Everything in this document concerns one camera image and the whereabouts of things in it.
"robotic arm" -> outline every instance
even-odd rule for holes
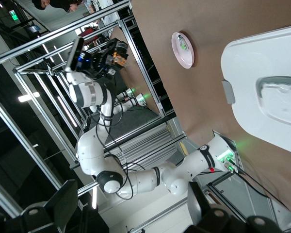
[[[161,166],[149,170],[128,173],[123,170],[115,156],[104,157],[103,147],[109,135],[113,114],[122,110],[126,111],[127,108],[136,104],[144,106],[145,102],[143,96],[138,96],[125,103],[127,106],[123,104],[122,107],[119,107],[120,105],[114,107],[114,103],[118,99],[115,94],[105,85],[88,77],[88,69],[86,72],[82,72],[74,66],[72,67],[71,64],[77,64],[78,62],[75,60],[79,60],[80,57],[79,44],[79,42],[75,42],[70,55],[73,59],[68,60],[66,67],[67,79],[71,82],[70,95],[79,107],[96,109],[100,106],[101,108],[98,124],[78,141],[79,161],[82,171],[85,174],[95,176],[104,192],[132,195],[152,191],[163,183],[172,194],[178,196],[186,192],[189,181],[207,168],[236,170],[233,167],[235,154],[225,140],[219,136],[215,136],[207,145],[203,145],[188,155],[178,167],[170,162],[165,162]],[[125,98],[130,94],[128,90],[126,94],[122,93],[119,97]]]

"exit sign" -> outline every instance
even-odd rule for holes
[[[14,21],[18,20],[18,17],[17,15],[15,14],[15,11],[12,10],[12,11],[9,11],[10,15],[12,16],[12,18],[14,19]]]

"white robotic arm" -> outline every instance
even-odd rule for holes
[[[149,170],[126,173],[118,159],[104,157],[103,145],[109,135],[114,113],[114,95],[104,85],[88,79],[83,73],[73,72],[69,76],[74,84],[70,86],[70,95],[78,106],[101,106],[98,124],[78,141],[78,155],[82,171],[95,176],[103,191],[132,195],[152,191],[163,183],[172,194],[182,195],[187,190],[188,182],[207,168],[235,169],[230,162],[234,160],[233,150],[224,139],[215,136],[207,145],[185,157],[178,167],[165,162]]]

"green led light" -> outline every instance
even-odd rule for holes
[[[226,150],[225,152],[223,152],[222,154],[220,154],[218,156],[218,160],[224,158],[225,156],[231,155],[231,154],[233,154],[233,152],[231,152],[231,150]]]
[[[10,14],[11,14],[11,16],[12,16],[12,18],[13,18],[14,21],[18,20],[18,17],[17,17],[17,15],[15,14],[14,11],[10,11]]]

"glass panel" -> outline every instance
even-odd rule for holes
[[[216,188],[246,217],[259,215],[273,220],[272,207],[268,198],[246,185],[237,175],[221,182]]]

